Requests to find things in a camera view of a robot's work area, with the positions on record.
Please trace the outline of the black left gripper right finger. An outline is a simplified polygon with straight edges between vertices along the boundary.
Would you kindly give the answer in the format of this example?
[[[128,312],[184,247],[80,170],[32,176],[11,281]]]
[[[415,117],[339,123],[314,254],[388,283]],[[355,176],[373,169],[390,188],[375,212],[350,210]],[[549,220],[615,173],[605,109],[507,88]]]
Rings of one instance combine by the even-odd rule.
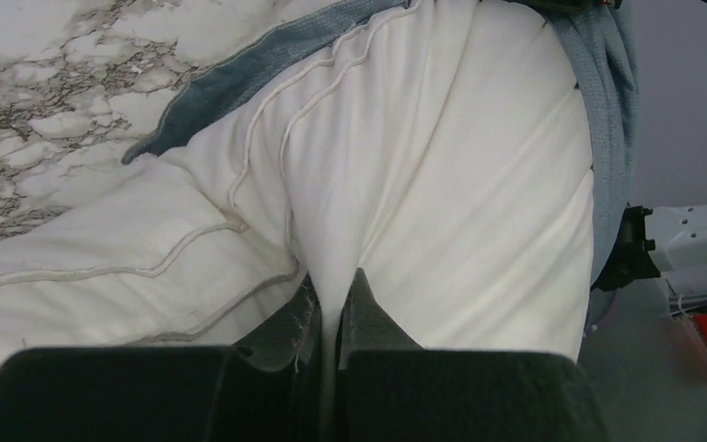
[[[585,374],[556,354],[429,350],[358,270],[337,336],[340,441],[607,441]]]

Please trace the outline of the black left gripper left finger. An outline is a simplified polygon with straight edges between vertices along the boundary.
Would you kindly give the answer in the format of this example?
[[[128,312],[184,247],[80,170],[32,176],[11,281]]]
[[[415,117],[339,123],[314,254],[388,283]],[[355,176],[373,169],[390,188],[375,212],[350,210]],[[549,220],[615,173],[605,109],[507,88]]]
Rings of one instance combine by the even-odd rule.
[[[22,351],[0,367],[0,441],[314,441],[320,328],[305,278],[229,346]]]

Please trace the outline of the white pillow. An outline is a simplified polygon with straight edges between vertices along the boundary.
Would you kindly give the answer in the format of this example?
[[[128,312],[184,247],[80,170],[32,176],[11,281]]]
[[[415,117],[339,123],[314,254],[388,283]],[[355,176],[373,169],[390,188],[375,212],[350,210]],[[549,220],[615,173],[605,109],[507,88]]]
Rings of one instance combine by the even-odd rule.
[[[579,355],[589,126],[529,8],[380,13],[131,171],[0,242],[0,365],[30,347],[235,341],[304,273],[331,365],[358,269],[421,346]]]

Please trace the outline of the blue pillowcase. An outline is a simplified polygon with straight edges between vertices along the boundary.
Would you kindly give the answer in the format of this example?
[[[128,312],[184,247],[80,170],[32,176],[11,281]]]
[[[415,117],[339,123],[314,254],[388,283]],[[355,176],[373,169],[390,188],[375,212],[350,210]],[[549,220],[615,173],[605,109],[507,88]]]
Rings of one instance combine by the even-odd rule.
[[[398,1],[339,1],[267,31],[193,79],[168,104],[157,128],[126,151],[122,163],[186,145],[290,65],[398,6]],[[538,12],[565,50],[585,102],[595,175],[591,274],[595,282],[614,249],[631,186],[639,98],[632,23],[628,9],[609,6],[564,12],[548,5]]]

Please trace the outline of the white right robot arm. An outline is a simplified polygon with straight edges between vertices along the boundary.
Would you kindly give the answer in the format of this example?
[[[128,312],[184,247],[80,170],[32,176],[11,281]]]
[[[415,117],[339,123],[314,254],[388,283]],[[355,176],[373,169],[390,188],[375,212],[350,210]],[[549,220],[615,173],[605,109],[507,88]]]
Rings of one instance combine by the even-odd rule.
[[[707,204],[624,210],[612,252],[594,289],[612,292],[662,273],[707,264]]]

